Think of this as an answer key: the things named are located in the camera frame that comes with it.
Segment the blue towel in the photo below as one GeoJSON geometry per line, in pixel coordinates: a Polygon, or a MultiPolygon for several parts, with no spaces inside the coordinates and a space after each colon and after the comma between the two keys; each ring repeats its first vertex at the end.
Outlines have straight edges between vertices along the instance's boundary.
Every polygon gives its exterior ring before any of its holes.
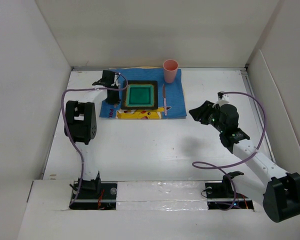
{"type": "MultiPolygon", "coordinates": [[[[120,109],[121,103],[118,106],[109,105],[105,101],[102,102],[100,118],[122,118],[122,119],[142,119],[146,116],[152,116],[148,119],[175,119],[184,118],[187,116],[185,98],[181,83],[181,69],[178,69],[175,80],[173,83],[166,83],[164,80],[163,68],[128,68],[128,69],[116,69],[116,72],[120,72],[127,80],[139,80],[139,81],[157,81],[158,82],[158,110],[134,110],[124,111],[120,109]],[[165,116],[164,99],[162,88],[165,85],[165,96],[167,106],[167,116],[165,116]]],[[[118,79],[120,86],[124,84],[123,77],[118,79]]],[[[122,100],[122,92],[119,92],[120,99],[122,100]]]]}

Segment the pink cup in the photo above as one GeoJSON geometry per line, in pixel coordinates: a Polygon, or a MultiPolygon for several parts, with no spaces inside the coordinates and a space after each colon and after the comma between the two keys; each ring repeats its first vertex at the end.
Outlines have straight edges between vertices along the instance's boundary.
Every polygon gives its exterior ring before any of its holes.
{"type": "Polygon", "coordinates": [[[163,63],[163,75],[164,81],[168,84],[172,84],[175,81],[177,71],[178,71],[178,63],[175,60],[169,59],[164,61],[163,63]]]}

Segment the green square plate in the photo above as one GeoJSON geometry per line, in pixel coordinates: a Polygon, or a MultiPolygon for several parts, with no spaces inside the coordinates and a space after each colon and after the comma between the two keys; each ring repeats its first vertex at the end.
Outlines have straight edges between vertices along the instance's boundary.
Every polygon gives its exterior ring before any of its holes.
{"type": "Polygon", "coordinates": [[[122,110],[158,109],[158,82],[129,80],[122,93],[122,110]]]}

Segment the wall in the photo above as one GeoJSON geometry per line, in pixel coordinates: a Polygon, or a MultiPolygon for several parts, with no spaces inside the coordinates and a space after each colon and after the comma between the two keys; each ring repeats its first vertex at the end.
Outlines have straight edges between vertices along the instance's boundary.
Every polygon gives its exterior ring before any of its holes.
{"type": "Polygon", "coordinates": [[[244,67],[278,0],[36,0],[71,66],[244,67]]]}
{"type": "Polygon", "coordinates": [[[18,236],[70,71],[34,0],[0,0],[0,240],[18,236]]]}
{"type": "Polygon", "coordinates": [[[300,0],[282,1],[248,73],[267,109],[267,132],[278,164],[300,173],[300,0]]]}

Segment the knife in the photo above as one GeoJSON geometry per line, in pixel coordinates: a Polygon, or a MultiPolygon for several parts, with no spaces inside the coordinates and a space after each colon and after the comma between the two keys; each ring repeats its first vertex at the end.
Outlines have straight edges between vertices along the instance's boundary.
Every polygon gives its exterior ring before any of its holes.
{"type": "Polygon", "coordinates": [[[164,115],[167,116],[167,99],[166,99],[166,86],[162,86],[162,95],[163,95],[163,106],[164,106],[164,115]]]}

